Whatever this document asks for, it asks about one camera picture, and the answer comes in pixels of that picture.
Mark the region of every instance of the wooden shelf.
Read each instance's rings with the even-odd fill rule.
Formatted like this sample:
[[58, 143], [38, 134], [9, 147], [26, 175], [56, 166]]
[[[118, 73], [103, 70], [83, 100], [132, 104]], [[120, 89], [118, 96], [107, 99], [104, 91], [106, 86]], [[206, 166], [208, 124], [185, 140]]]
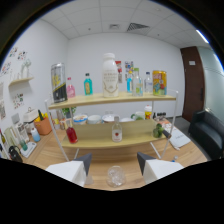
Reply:
[[153, 94], [143, 93], [142, 97], [134, 97], [131, 93], [119, 92], [118, 97], [106, 98], [103, 93], [95, 93], [90, 96], [78, 95], [61, 103], [53, 103], [49, 109], [69, 108], [76, 106], [86, 106], [105, 103], [122, 103], [122, 102], [141, 102], [141, 101], [167, 101], [176, 100], [173, 96], [154, 96]]
[[74, 125], [78, 142], [71, 144], [67, 135], [61, 142], [62, 147], [67, 148], [85, 148], [85, 149], [105, 149], [105, 148], [121, 148], [127, 146], [137, 146], [161, 138], [152, 137], [154, 120], [138, 120], [132, 122], [122, 122], [122, 141], [112, 141], [113, 123], [104, 124], [86, 124]]
[[9, 83], [9, 86], [15, 85], [17, 83], [21, 83], [21, 82], [28, 82], [29, 80], [34, 79], [34, 77], [30, 77], [30, 78], [25, 78], [25, 79], [18, 79], [18, 80], [14, 80], [11, 83]]

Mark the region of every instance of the ceiling vent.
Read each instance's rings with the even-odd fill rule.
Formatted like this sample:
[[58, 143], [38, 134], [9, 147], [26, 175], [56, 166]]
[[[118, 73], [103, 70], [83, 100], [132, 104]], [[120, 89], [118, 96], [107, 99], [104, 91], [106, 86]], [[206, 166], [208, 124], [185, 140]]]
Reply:
[[119, 24], [110, 24], [109, 29], [110, 30], [118, 30], [120, 27]]
[[137, 23], [130, 23], [127, 32], [128, 33], [136, 33], [141, 35], [147, 35], [149, 33], [150, 27], [137, 24]]

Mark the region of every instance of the door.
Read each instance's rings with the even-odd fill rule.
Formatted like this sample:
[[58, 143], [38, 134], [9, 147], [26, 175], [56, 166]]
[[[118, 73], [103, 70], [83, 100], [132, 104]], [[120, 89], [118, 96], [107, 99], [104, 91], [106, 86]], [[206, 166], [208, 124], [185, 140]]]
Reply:
[[193, 113], [204, 108], [204, 70], [197, 47], [182, 48], [180, 51], [185, 74], [185, 98], [182, 117], [191, 122]]

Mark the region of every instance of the red bottle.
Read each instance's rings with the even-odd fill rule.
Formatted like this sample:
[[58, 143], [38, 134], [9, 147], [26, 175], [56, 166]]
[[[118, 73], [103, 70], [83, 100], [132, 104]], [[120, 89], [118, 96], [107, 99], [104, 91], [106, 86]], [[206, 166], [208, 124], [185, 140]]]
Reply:
[[77, 138], [77, 135], [76, 135], [75, 130], [72, 127], [71, 123], [72, 123], [71, 120], [66, 120], [65, 128], [66, 128], [66, 134], [68, 136], [68, 140], [70, 143], [73, 144], [73, 143], [78, 142], [78, 138]]

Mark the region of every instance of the basket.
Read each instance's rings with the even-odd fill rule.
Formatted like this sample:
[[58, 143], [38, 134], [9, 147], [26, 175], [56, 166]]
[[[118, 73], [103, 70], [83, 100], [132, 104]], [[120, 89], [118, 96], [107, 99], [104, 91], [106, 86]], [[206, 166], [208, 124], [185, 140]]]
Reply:
[[48, 135], [51, 131], [51, 124], [48, 118], [45, 118], [42, 121], [34, 122], [35, 127], [40, 135]]

